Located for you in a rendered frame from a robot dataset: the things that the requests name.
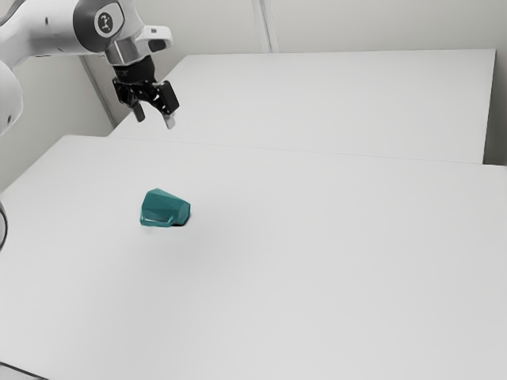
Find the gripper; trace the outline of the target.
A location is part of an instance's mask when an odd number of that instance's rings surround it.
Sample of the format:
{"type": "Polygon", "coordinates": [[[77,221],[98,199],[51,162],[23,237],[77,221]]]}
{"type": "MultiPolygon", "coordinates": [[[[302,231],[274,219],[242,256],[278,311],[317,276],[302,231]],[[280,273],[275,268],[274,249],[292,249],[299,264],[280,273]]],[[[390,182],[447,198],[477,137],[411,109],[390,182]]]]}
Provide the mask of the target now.
{"type": "Polygon", "coordinates": [[[145,113],[139,102],[147,101],[159,110],[169,130],[175,126],[174,113],[180,106],[179,101],[168,81],[156,81],[155,65],[151,56],[129,65],[115,65],[112,68],[115,73],[112,83],[118,100],[132,108],[139,123],[145,120],[145,113]]]}

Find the teal faceted mug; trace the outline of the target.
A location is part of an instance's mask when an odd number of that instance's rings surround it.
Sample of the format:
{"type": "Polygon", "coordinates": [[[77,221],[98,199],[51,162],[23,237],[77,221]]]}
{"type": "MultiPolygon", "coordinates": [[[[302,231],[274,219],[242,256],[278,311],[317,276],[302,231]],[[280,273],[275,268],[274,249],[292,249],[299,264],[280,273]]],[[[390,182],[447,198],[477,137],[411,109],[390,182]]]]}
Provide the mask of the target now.
{"type": "Polygon", "coordinates": [[[155,188],[144,197],[139,222],[142,226],[163,228],[184,226],[189,220],[190,212],[189,202],[155,188]]]}

